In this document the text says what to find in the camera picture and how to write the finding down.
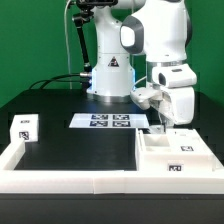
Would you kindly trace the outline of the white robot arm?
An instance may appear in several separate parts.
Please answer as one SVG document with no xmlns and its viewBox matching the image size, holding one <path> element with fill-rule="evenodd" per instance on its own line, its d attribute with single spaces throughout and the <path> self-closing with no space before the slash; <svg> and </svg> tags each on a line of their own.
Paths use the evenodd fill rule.
<svg viewBox="0 0 224 224">
<path fill-rule="evenodd" d="M 97 64 L 90 98 L 104 102 L 132 100 L 154 108 L 171 126 L 194 116 L 196 74 L 186 63 L 191 25 L 185 0 L 121 0 L 119 8 L 139 9 L 122 22 L 108 6 L 93 8 Z"/>
</svg>

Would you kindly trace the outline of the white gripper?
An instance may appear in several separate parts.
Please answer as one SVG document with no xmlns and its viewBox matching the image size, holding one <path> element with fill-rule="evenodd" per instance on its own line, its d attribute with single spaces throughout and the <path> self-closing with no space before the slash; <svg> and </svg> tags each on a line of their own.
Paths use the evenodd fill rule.
<svg viewBox="0 0 224 224">
<path fill-rule="evenodd" d="M 187 63 L 150 63 L 147 84 L 156 95 L 150 105 L 176 125 L 188 124 L 194 117 L 196 74 Z"/>
</svg>

